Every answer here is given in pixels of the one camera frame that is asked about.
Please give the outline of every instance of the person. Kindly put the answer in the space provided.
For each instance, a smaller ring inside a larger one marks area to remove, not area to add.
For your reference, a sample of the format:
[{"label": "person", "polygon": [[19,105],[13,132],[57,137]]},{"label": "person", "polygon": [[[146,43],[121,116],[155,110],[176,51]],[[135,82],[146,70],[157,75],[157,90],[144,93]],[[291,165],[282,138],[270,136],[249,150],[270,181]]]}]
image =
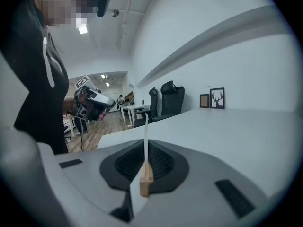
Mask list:
[{"label": "person", "polygon": [[78,130],[77,135],[82,134],[82,127],[83,127],[83,134],[87,134],[88,133],[87,132],[86,123],[85,123],[84,119],[80,119],[80,118],[75,117],[75,125],[76,125],[77,130]]},{"label": "person", "polygon": [[119,96],[119,102],[121,103],[121,104],[123,104],[124,103],[124,97],[122,96],[122,94],[120,94],[120,96]]},{"label": "person", "polygon": [[28,90],[14,127],[27,132],[37,142],[50,145],[54,154],[68,153],[62,115],[73,110],[74,99],[66,97],[67,72],[48,27],[72,24],[77,16],[88,17],[96,10],[97,2],[22,0],[4,32],[7,36],[1,52]]}]

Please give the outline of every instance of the black shirt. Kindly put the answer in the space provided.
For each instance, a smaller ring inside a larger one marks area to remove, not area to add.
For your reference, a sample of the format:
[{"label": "black shirt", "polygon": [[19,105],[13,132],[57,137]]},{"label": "black shirt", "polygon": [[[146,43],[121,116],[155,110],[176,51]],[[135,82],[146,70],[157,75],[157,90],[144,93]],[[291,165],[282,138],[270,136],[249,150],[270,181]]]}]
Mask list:
[{"label": "black shirt", "polygon": [[54,154],[68,153],[62,114],[69,81],[34,0],[22,0],[15,10],[2,53],[29,90],[15,127],[50,145]]}]

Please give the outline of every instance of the white table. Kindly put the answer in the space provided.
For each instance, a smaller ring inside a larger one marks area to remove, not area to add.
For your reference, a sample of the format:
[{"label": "white table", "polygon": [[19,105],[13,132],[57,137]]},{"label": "white table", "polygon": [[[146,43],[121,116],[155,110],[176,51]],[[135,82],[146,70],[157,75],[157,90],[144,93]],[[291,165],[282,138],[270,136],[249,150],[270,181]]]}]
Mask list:
[{"label": "white table", "polygon": [[127,109],[127,107],[128,107],[128,106],[120,106],[120,110],[121,110],[121,114],[122,114],[122,118],[123,118],[124,124],[126,124],[126,121],[125,121],[125,116],[124,116],[123,110],[124,110],[124,109]]},{"label": "white table", "polygon": [[74,134],[74,130],[73,130],[73,125],[72,125],[72,122],[71,122],[71,118],[73,118],[73,117],[64,117],[63,119],[64,120],[67,120],[68,121],[68,125],[69,125],[69,128],[70,128],[70,130],[71,130],[71,135],[73,136],[73,137],[75,137],[75,134]]},{"label": "white table", "polygon": [[149,107],[149,106],[150,106],[150,104],[120,106],[122,118],[124,120],[124,124],[126,124],[125,116],[124,116],[124,112],[123,112],[124,109],[127,109],[127,111],[128,111],[128,117],[129,117],[129,122],[130,122],[130,124],[128,125],[128,127],[132,127],[133,126],[133,122],[135,121],[134,110],[137,109],[137,108],[142,108],[142,107],[146,108],[146,107]]},{"label": "white table", "polygon": [[[148,135],[221,159],[270,197],[293,177],[302,129],[303,119],[293,113],[198,108],[149,124]],[[144,127],[104,135],[98,148],[143,137]]]},{"label": "white table", "polygon": [[128,115],[131,114],[131,117],[132,117],[132,120],[129,118],[129,121],[130,121],[130,125],[128,125],[128,127],[132,127],[134,125],[134,121],[135,121],[135,118],[134,118],[134,111],[135,109],[137,108],[149,108],[150,107],[150,104],[143,104],[143,105],[130,105],[127,107],[127,110],[128,110]]}]

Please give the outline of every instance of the picture frame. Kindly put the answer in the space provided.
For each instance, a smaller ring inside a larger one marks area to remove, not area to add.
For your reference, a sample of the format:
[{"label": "picture frame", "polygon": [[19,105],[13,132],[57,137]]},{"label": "picture frame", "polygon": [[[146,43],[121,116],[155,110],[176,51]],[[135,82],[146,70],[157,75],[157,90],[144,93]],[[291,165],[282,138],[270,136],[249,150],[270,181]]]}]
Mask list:
[{"label": "picture frame", "polygon": [[209,108],[209,94],[200,94],[200,108]]},{"label": "picture frame", "polygon": [[210,108],[225,108],[225,93],[223,87],[211,88],[209,90],[209,95],[211,97]]}]

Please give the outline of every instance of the black office chair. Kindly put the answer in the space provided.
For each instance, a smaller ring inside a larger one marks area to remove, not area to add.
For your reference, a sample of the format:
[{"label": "black office chair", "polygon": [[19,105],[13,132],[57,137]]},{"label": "black office chair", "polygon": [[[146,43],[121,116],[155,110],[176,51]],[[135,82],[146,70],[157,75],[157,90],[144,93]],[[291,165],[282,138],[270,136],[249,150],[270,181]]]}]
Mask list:
[{"label": "black office chair", "polygon": [[[176,87],[173,84],[174,81],[169,81],[162,85],[161,93],[162,93],[162,115],[159,117],[152,117],[151,110],[143,110],[139,112],[135,112],[135,114],[148,114],[149,123],[160,121],[163,119],[170,118],[177,114],[181,113],[183,99],[184,99],[184,87]],[[134,123],[134,127],[139,127],[145,125],[145,120],[143,124]]]},{"label": "black office chair", "polygon": [[151,106],[149,108],[149,110],[143,110],[144,108],[137,108],[135,111],[135,114],[141,114],[142,115],[142,119],[136,119],[134,121],[134,128],[145,125],[145,113],[147,111],[150,112],[151,117],[157,117],[158,113],[157,113],[157,104],[158,104],[158,92],[155,88],[151,89],[149,94],[151,95]]}]

